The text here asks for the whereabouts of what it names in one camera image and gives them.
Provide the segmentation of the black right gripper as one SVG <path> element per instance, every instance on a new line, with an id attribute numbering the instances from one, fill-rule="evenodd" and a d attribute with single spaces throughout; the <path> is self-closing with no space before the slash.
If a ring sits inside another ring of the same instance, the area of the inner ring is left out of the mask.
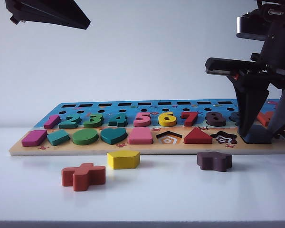
<path id="1" fill-rule="evenodd" d="M 285 130 L 285 75 L 275 73 L 257 62 L 209 58 L 206 72 L 226 76 L 233 84 L 238 104 L 238 134 L 246 143 L 268 143 L 270 134 L 260 125 L 254 125 L 269 91 L 268 85 L 284 89 L 279 104 L 269 122 L 268 131 L 276 136 Z"/>

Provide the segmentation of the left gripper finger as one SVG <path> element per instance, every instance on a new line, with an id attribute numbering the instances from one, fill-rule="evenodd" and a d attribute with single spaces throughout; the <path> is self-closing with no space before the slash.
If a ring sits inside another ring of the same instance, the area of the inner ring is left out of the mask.
<path id="1" fill-rule="evenodd" d="M 52 14 L 88 18 L 73 0 L 7 0 L 5 3 L 8 11 L 11 9 L 39 10 Z M 10 20 L 15 24 L 20 22 L 13 17 Z"/>
<path id="2" fill-rule="evenodd" d="M 57 13 L 46 13 L 39 10 L 25 10 L 25 9 L 11 9 L 12 17 L 17 21 L 33 21 L 49 24 L 57 24 L 67 27 L 87 29 L 90 25 L 90 20 L 83 17 L 73 17 L 66 15 L 59 15 Z"/>

